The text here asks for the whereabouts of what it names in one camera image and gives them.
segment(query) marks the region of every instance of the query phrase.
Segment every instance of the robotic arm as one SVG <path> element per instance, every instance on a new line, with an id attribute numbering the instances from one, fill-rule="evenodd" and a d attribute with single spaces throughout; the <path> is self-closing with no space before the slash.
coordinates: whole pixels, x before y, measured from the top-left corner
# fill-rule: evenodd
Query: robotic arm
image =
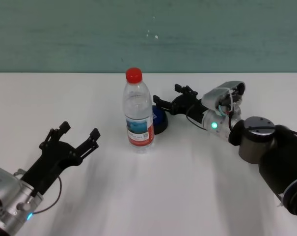
<path id="1" fill-rule="evenodd" d="M 59 175 L 70 166 L 80 165 L 98 148 L 96 141 L 100 134 L 97 129 L 77 148 L 60 141 L 69 129 L 69 123 L 64 122 L 59 129 L 50 130 L 39 146 L 42 155 L 27 172 L 19 169 L 12 175 L 0 168 L 0 236 L 15 235 Z M 16 178 L 19 174 L 24 174 L 21 179 Z"/>
<path id="2" fill-rule="evenodd" d="M 297 215 L 297 132 L 263 117 L 241 119 L 244 90 L 244 82 L 230 81 L 197 99 L 198 93 L 189 86 L 175 85 L 181 95 L 172 102 L 154 95 L 154 102 L 160 109 L 172 115 L 184 114 L 197 127 L 240 146 L 239 156 L 258 164 L 261 176 L 282 205 Z"/>

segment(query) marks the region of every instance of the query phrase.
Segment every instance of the teal wall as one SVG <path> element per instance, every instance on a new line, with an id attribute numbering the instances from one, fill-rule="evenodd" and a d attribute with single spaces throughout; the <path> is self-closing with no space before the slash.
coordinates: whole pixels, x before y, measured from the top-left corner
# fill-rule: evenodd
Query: teal wall
<path id="1" fill-rule="evenodd" d="M 297 72 L 297 0 L 0 0 L 0 72 Z"/>

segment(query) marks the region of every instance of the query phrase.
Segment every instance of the plastic bottle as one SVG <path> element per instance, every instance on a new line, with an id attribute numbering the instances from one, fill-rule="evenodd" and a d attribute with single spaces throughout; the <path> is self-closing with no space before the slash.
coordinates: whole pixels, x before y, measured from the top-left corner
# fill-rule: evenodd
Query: plastic bottle
<path id="1" fill-rule="evenodd" d="M 123 111 L 128 137 L 131 145 L 141 152 L 145 151 L 154 140 L 152 99 L 139 68 L 128 69 L 126 78 Z"/>

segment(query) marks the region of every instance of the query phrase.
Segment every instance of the blue led light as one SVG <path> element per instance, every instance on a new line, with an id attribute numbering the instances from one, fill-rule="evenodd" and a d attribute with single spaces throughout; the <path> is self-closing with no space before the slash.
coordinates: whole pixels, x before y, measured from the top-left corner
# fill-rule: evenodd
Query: blue led light
<path id="1" fill-rule="evenodd" d="M 30 220 L 32 217 L 32 213 L 28 215 L 27 220 Z"/>
<path id="2" fill-rule="evenodd" d="M 213 123 L 212 123 L 212 128 L 213 128 L 213 129 L 217 129 L 217 127 L 218 127 L 218 124 L 217 124 L 216 122 L 213 122 Z"/>

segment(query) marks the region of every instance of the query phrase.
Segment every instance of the table surface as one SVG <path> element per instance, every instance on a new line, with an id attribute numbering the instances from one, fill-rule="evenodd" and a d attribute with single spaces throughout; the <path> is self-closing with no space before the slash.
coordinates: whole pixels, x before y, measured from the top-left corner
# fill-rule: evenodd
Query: table surface
<path id="1" fill-rule="evenodd" d="M 230 80 L 246 83 L 242 117 L 269 118 L 297 131 L 297 73 L 144 74 L 151 95 L 172 100 L 174 84 L 201 95 Z M 28 169 L 50 128 L 77 146 L 97 127 L 99 148 L 61 174 L 51 210 L 18 236 L 297 236 L 297 217 L 279 205 L 238 147 L 168 116 L 146 154 L 128 144 L 123 74 L 0 74 L 0 167 Z M 58 194 L 58 181 L 38 209 Z"/>

